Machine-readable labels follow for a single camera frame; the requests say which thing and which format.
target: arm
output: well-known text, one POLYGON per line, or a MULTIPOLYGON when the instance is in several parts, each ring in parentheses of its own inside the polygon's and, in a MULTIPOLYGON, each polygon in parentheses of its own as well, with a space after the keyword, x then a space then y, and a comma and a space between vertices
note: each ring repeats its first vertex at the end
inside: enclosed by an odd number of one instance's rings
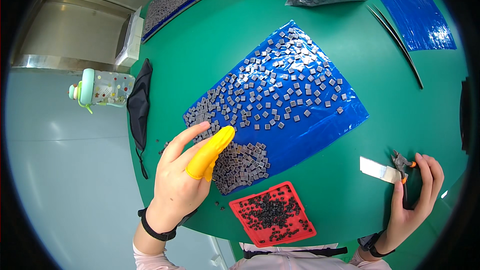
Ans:
MULTIPOLYGON (((392 212, 387 230, 385 230, 375 243, 375 249, 380 254, 387 254, 402 244, 427 218, 434 208, 438 193, 444 182, 444 172, 440 164, 428 155, 415 154, 415 160, 420 167, 423 186, 418 203, 413 210, 403 208, 403 185, 400 181, 395 182, 392 196, 392 212)), ((378 261, 381 257, 375 257, 370 251, 358 248, 359 256, 364 261, 378 261)))
MULTIPOLYGON (((185 145, 209 127, 210 123, 202 122, 181 132, 168 144, 158 162, 153 200, 145 214, 148 225, 158 234, 173 230, 183 217, 200 206, 208 195, 211 179, 205 179, 204 172, 213 169, 219 152, 222 152, 230 141, 228 140, 225 144, 225 142, 218 142, 213 137, 211 141, 215 143, 216 147, 209 143, 210 146, 202 148, 210 141, 210 139, 206 139, 192 146, 183 154, 182 151, 185 145), (195 163, 197 165, 195 167, 196 177, 193 178, 192 174, 188 174, 185 169, 187 165, 191 167, 189 162, 198 152, 205 163, 195 163)), ((150 236, 141 223, 137 226, 133 237, 133 245, 140 254, 143 254, 143 257, 150 255, 155 256, 156 259, 159 258, 159 255, 164 257, 165 244, 166 242, 150 236)))

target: polka dot water bottle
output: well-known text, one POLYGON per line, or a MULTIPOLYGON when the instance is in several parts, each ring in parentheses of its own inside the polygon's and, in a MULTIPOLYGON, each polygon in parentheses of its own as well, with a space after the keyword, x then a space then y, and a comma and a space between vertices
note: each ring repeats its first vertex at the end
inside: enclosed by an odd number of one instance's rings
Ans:
POLYGON ((134 87, 135 77, 129 74, 85 69, 78 85, 71 85, 70 99, 78 100, 81 107, 113 105, 124 107, 134 87))

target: black face mask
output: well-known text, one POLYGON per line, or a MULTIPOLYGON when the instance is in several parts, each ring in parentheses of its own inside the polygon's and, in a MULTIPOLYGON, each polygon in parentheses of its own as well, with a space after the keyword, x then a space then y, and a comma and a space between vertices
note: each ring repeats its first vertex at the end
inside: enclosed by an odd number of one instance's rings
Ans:
POLYGON ((152 77, 152 65, 145 59, 140 73, 135 79, 133 90, 127 99, 127 110, 130 115, 130 131, 135 140, 135 152, 140 160, 141 174, 148 179, 147 171, 142 162, 145 144, 147 143, 147 117, 150 109, 148 94, 150 93, 150 79, 152 77))

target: pink sleeve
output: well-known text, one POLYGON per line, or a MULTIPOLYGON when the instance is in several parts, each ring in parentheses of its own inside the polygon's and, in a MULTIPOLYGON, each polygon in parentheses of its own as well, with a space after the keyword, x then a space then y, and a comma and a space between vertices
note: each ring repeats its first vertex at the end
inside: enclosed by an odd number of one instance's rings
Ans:
POLYGON ((147 255, 140 252, 135 244, 133 244, 133 256, 135 257, 137 270, 185 270, 184 267, 177 267, 172 264, 164 253, 147 255))
POLYGON ((392 270, 392 268, 388 266, 388 263, 383 259, 374 262, 365 261, 363 258, 360 257, 358 248, 355 251, 352 259, 348 263, 365 270, 392 270))

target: person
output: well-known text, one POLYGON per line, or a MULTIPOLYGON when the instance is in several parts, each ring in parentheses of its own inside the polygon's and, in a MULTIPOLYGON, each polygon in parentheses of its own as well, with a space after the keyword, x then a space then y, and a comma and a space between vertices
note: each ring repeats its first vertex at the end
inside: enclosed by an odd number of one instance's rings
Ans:
MULTIPOLYGON (((185 169, 189 162, 201 150, 204 171, 212 171, 212 165, 218 154, 226 147, 205 146, 215 138, 203 140, 183 154, 184 147, 198 134, 206 131, 210 123, 203 122, 181 132, 166 147, 158 162, 153 200, 147 207, 144 219, 147 226, 157 234, 174 230, 185 215, 192 213, 207 197, 210 190, 208 175, 195 179, 185 169)), ((400 181, 395 182, 391 215, 387 229, 380 235, 374 247, 380 255, 385 255, 396 249, 410 236, 427 216, 432 212, 435 200, 444 181, 444 174, 440 164, 427 155, 415 154, 415 160, 420 168, 423 185, 420 197, 414 209, 403 208, 403 186, 400 181)), ((133 251, 137 270, 184 270, 183 267, 173 265, 165 256, 166 242, 160 241, 149 234, 142 222, 138 225, 133 238, 133 251)), ((250 259, 241 259, 230 270, 283 270, 283 269, 390 269, 387 262, 381 257, 375 257, 370 251, 357 248, 352 259, 344 261, 310 252, 294 252, 295 247, 267 247, 257 248, 253 244, 243 244, 242 248, 248 251, 275 251, 270 254, 256 255, 250 259)), ((336 244, 311 246, 307 249, 323 249, 335 247, 336 244)))

